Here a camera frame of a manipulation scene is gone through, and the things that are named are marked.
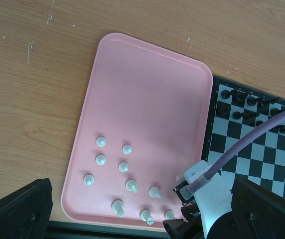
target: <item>pink tray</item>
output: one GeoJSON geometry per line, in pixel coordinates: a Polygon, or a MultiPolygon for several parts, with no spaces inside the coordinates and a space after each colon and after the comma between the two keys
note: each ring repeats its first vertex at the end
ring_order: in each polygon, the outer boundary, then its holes
{"type": "Polygon", "coordinates": [[[178,174],[200,160],[208,116],[212,74],[194,59],[119,33],[99,43],[63,187],[61,205],[76,221],[163,229],[166,210],[181,217],[173,193],[178,174]],[[104,136],[105,147],[96,145],[104,136]],[[133,147],[130,155],[124,144],[133,147]],[[106,164],[95,158],[104,154],[106,164]],[[118,169],[126,161],[129,171],[118,169]],[[87,186],[87,174],[95,182],[87,186]],[[138,193],[125,188],[134,179],[138,193]],[[162,200],[148,190],[158,186],[162,200]],[[121,199],[118,218],[112,202],[121,199]],[[149,226],[140,212],[149,209],[149,226]]]}

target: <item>white pawn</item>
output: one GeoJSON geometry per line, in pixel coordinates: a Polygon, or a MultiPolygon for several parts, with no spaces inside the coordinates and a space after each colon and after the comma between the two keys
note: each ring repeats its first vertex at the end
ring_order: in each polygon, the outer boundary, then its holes
{"type": "Polygon", "coordinates": [[[133,148],[129,144],[124,145],[123,147],[124,154],[131,154],[132,151],[133,151],[133,148]]]}
{"type": "Polygon", "coordinates": [[[94,183],[94,176],[91,174],[88,174],[84,177],[84,183],[88,186],[92,185],[94,183]]]}
{"type": "Polygon", "coordinates": [[[123,172],[123,173],[124,173],[124,172],[127,172],[128,169],[129,169],[128,164],[127,164],[126,162],[120,163],[119,166],[118,166],[118,168],[119,168],[119,171],[121,171],[121,172],[123,172]]]}
{"type": "Polygon", "coordinates": [[[154,223],[154,220],[153,220],[149,210],[143,210],[141,212],[141,219],[144,222],[147,222],[148,225],[152,225],[154,223]]]}
{"type": "Polygon", "coordinates": [[[124,216],[124,203],[121,200],[116,200],[112,204],[113,211],[122,218],[124,216]]]}
{"type": "Polygon", "coordinates": [[[151,187],[149,189],[149,195],[152,197],[152,198],[159,198],[161,199],[162,198],[162,195],[160,194],[160,191],[157,187],[151,187]]]}
{"type": "Polygon", "coordinates": [[[136,181],[131,179],[126,182],[126,188],[128,191],[133,191],[134,193],[137,193],[137,185],[136,181]]]}
{"type": "Polygon", "coordinates": [[[164,214],[164,218],[165,218],[166,220],[177,219],[177,218],[174,216],[174,212],[171,211],[171,210],[169,210],[168,212],[166,212],[166,213],[164,214]]]}
{"type": "Polygon", "coordinates": [[[104,147],[106,145],[107,141],[104,137],[98,137],[96,140],[96,144],[98,147],[104,147]]]}
{"type": "Polygon", "coordinates": [[[98,155],[97,157],[96,157],[96,163],[98,164],[98,165],[104,165],[105,163],[106,163],[106,157],[104,156],[104,155],[98,155]]]}

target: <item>wooden table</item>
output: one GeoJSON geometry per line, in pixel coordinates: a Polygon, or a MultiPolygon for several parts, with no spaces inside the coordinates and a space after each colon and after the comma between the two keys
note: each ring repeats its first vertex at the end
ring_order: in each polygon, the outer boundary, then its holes
{"type": "Polygon", "coordinates": [[[0,198],[60,194],[100,39],[122,32],[285,98],[285,0],[0,0],[0,198]]]}

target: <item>black pawn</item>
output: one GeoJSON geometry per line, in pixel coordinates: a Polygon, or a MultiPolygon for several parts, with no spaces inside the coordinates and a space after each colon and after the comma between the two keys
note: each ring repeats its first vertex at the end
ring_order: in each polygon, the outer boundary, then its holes
{"type": "Polygon", "coordinates": [[[262,123],[263,123],[262,120],[258,120],[258,121],[256,122],[256,126],[259,126],[259,125],[262,124],[262,123]]]}
{"type": "Polygon", "coordinates": [[[237,99],[238,102],[243,102],[243,101],[245,101],[246,98],[247,98],[248,96],[250,96],[250,95],[252,95],[252,92],[238,93],[238,94],[236,95],[236,99],[237,99]]]}
{"type": "Polygon", "coordinates": [[[285,133],[285,125],[280,125],[280,133],[285,133]]]}
{"type": "Polygon", "coordinates": [[[257,113],[257,112],[247,112],[247,115],[245,116],[245,118],[247,120],[250,120],[253,117],[259,117],[259,116],[260,116],[260,113],[257,113]]]}
{"type": "Polygon", "coordinates": [[[277,108],[274,108],[274,109],[272,109],[271,111],[270,111],[270,114],[271,114],[271,116],[276,116],[276,115],[278,115],[278,114],[280,114],[280,113],[282,113],[282,112],[284,112],[285,111],[285,109],[284,110],[279,110],[279,109],[277,109],[277,108]]]}
{"type": "Polygon", "coordinates": [[[237,90],[224,90],[223,92],[221,92],[221,97],[224,99],[228,99],[230,96],[234,96],[237,93],[237,90]]]}
{"type": "Polygon", "coordinates": [[[236,111],[233,113],[233,118],[235,118],[236,120],[241,119],[241,117],[246,117],[247,113],[240,113],[239,111],[236,111]]]}
{"type": "Polygon", "coordinates": [[[227,115],[231,111],[231,107],[218,107],[217,109],[220,115],[227,115]]]}
{"type": "Polygon", "coordinates": [[[251,96],[247,99],[247,103],[250,106],[255,106],[257,103],[260,104],[261,102],[263,102],[265,100],[266,100],[265,97],[254,98],[253,96],[251,96]]]}

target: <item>chessboard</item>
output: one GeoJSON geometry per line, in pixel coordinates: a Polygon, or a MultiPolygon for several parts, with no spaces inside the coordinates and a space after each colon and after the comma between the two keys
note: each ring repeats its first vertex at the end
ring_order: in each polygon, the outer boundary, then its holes
{"type": "MultiPolygon", "coordinates": [[[[215,76],[202,159],[214,164],[254,127],[282,111],[285,99],[215,76]]],[[[219,173],[230,189],[242,176],[285,198],[285,122],[242,149],[219,173]]]]}

